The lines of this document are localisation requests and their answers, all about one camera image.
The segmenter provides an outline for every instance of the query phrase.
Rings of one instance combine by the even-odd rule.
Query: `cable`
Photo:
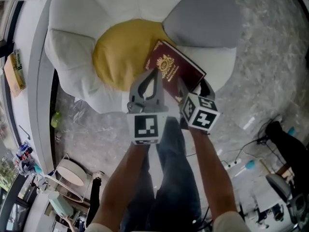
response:
[[[196,155],[196,153],[193,153],[193,154],[191,154],[191,155],[188,155],[188,156],[186,156],[186,157],[190,157],[190,156],[194,156],[194,155]]]
[[[201,221],[201,225],[203,224],[203,222],[204,222],[204,220],[205,220],[205,218],[206,218],[206,216],[207,216],[208,211],[209,211],[209,206],[208,206],[208,208],[207,208],[207,211],[206,211],[206,213],[205,213],[205,216],[204,216],[203,220]]]
[[[278,160],[281,162],[281,164],[284,166],[285,163],[280,159],[280,157],[274,152],[274,150],[272,150],[269,145],[267,143],[265,143],[265,145],[267,146],[267,148],[269,148],[269,150],[278,158]],[[288,171],[290,172],[290,174],[294,177],[294,174],[290,171],[290,169],[288,168]]]
[[[267,141],[268,137],[265,135],[261,136],[261,133],[264,129],[264,126],[268,126],[270,123],[272,123],[274,121],[274,119],[270,118],[267,122],[265,122],[261,127],[260,130],[257,133],[257,138],[258,138],[258,144],[263,144],[265,142],[265,140]]]
[[[255,156],[255,155],[252,155],[252,154],[250,154],[250,153],[247,153],[245,150],[242,150],[242,152],[243,152],[244,154],[246,154],[247,156],[253,157],[253,158],[256,159],[256,160],[262,159],[262,160],[264,160],[264,162],[266,162],[266,159],[265,159],[264,157],[257,157],[257,156]]]
[[[198,231],[201,231],[201,230],[207,228],[211,223],[212,223],[212,220],[210,220],[209,223],[207,223],[203,228],[200,228]]]
[[[252,143],[254,143],[254,142],[257,142],[257,140],[258,139],[255,139],[255,140],[252,140],[251,142],[248,142],[247,144],[245,144],[241,149],[240,149],[240,151],[239,151],[239,153],[237,154],[237,156],[236,156],[236,158],[235,158],[235,161],[234,162],[236,162],[237,161],[237,158],[239,157],[239,155],[241,154],[241,152],[242,152],[242,150],[244,149],[244,147],[246,147],[246,146],[248,146],[249,144],[252,144]]]
[[[225,162],[229,168],[231,167],[231,165],[228,164],[226,160],[222,160],[221,162]]]

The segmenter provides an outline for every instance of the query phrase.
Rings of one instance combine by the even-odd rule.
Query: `red passport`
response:
[[[145,69],[159,68],[163,88],[178,102],[178,79],[182,78],[189,92],[192,92],[206,73],[192,60],[165,41],[158,40],[146,62]]]

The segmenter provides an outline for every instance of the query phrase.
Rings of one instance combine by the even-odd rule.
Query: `power strip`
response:
[[[236,163],[234,161],[231,161],[228,164],[226,164],[224,166],[224,168],[225,168],[225,170],[228,170],[228,169],[230,169],[230,168],[232,168],[232,167],[234,167],[234,166],[236,166],[236,165],[238,165],[240,163],[241,163],[241,159],[237,159]]]

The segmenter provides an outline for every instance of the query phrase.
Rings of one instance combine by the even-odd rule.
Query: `person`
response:
[[[307,167],[309,152],[306,147],[298,139],[284,132],[279,121],[269,123],[265,133],[268,139],[276,145],[280,154],[295,174],[295,196],[300,193],[307,196],[309,194],[309,185],[304,180],[307,179],[309,174]]]
[[[231,180],[208,136],[189,128],[216,232],[250,231],[237,212]],[[203,228],[197,185],[185,154],[180,125],[167,118],[156,145],[163,181],[156,197],[149,170],[149,145],[131,144],[110,177],[86,232],[198,231]]]
[[[97,210],[99,208],[99,192],[100,192],[100,186],[101,186],[101,182],[102,180],[106,180],[106,174],[98,171],[95,174],[93,174],[93,181],[92,181],[92,188],[91,188],[91,193],[90,193],[90,207],[88,210],[88,214],[87,214],[87,218],[86,218],[86,228],[89,226],[89,224],[92,222],[95,214],[97,213]],[[66,217],[62,217],[62,219],[64,219],[72,232],[76,232],[71,220],[69,216]],[[80,223],[79,226],[79,232],[84,231],[84,222]]]

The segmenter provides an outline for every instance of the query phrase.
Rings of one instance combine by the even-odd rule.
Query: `gold emblem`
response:
[[[181,103],[182,102],[182,98],[178,97],[178,96],[175,96],[175,99],[178,101],[178,103]]]
[[[163,45],[162,41],[158,41],[154,46],[154,51],[159,47],[159,45]]]
[[[145,69],[149,70],[149,64],[150,64],[150,59],[147,61]]]
[[[166,76],[166,74],[169,72],[170,68],[172,67],[174,63],[174,59],[170,57],[170,55],[163,54],[163,58],[159,58],[156,61],[156,64],[159,68],[159,70],[162,72],[162,78]]]

